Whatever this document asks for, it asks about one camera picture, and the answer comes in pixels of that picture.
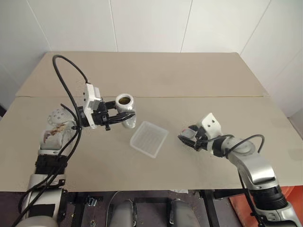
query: clear plastic container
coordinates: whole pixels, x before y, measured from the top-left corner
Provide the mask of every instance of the clear plastic container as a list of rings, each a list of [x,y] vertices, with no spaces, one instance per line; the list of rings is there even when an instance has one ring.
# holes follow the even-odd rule
[[[142,122],[131,138],[130,145],[145,155],[156,158],[168,131],[150,122]]]

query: metal frame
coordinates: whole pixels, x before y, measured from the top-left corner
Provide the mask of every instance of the metal frame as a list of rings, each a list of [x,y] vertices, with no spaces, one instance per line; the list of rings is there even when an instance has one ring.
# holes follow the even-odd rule
[[[199,190],[199,195],[204,199],[206,213],[210,227],[220,227],[217,213],[214,206],[214,200],[219,200],[226,197],[232,197],[235,195],[245,194],[247,189],[218,189],[218,190]],[[103,201],[103,196],[90,196],[94,192],[69,192],[68,201],[70,204],[75,205],[71,227],[81,227],[83,214],[86,205],[89,203],[89,199],[96,199]],[[167,226],[170,227],[170,210],[171,210],[171,199],[167,197],[136,197],[134,198],[134,204],[136,203],[166,203],[167,211]],[[109,216],[113,206],[109,207]]]
[[[69,192],[68,202],[75,206],[71,227],[81,227],[83,214],[86,205],[90,205],[91,200],[103,201],[103,196],[90,196],[93,192]]]
[[[210,227],[220,227],[214,199],[223,199],[235,195],[244,194],[247,189],[218,189],[218,190],[199,190],[200,197],[204,199],[206,213]]]

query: cardboard surface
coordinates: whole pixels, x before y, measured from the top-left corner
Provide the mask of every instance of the cardboard surface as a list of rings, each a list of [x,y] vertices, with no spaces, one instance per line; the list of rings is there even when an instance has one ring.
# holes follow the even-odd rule
[[[157,158],[130,147],[136,128],[117,124],[111,131],[84,129],[66,169],[67,190],[239,188],[237,170],[227,159],[196,152],[177,138],[183,128],[209,112],[224,133],[241,138],[264,134],[261,154],[273,166],[280,185],[303,184],[303,142],[270,97],[135,98],[135,102],[137,127],[149,121],[169,131]],[[70,106],[68,98],[17,97],[0,121],[0,191],[26,190],[47,117],[60,103]]]
[[[49,52],[17,96],[66,97],[53,69],[62,54],[82,69],[101,95],[136,97],[263,96],[264,88],[237,53]],[[58,68],[74,96],[84,80],[67,62]]]

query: wall tile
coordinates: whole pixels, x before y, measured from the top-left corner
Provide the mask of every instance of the wall tile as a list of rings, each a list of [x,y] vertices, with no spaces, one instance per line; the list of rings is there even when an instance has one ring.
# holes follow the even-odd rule
[[[19,89],[19,85],[8,74],[8,72],[0,65],[0,104],[8,109],[9,105],[14,101],[15,94]]]
[[[193,0],[182,52],[238,52],[269,0]]]
[[[289,121],[292,123],[293,127],[297,130],[301,138],[303,139],[303,108],[293,114]]]
[[[116,51],[109,0],[29,0],[53,51]]]
[[[191,0],[111,0],[123,52],[180,52]]]
[[[241,57],[267,89],[301,47],[302,0],[273,0]]]
[[[25,0],[0,1],[0,64],[21,85],[49,45]]]
[[[302,55],[301,50],[267,88],[287,117],[303,108]]]

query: orange object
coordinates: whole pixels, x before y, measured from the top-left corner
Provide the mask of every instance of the orange object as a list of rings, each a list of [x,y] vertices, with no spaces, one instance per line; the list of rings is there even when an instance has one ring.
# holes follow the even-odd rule
[[[282,193],[287,201],[291,202],[301,224],[303,224],[303,185],[281,187]],[[250,215],[251,209],[245,195],[238,195],[229,198],[238,218],[244,227],[258,227],[255,217]]]

